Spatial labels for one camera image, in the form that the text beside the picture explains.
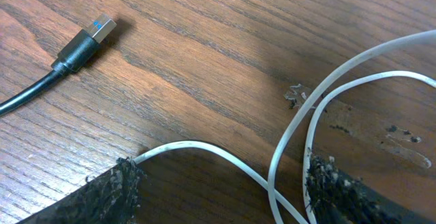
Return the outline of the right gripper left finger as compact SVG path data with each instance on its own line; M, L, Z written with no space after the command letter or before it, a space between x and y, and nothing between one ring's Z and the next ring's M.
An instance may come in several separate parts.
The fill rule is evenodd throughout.
M143 171L129 157L18 224L132 223Z

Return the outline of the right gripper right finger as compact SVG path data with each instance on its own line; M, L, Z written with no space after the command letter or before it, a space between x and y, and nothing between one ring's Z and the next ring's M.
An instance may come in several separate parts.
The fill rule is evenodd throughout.
M304 173L311 223L432 223L342 172L332 160L312 155Z

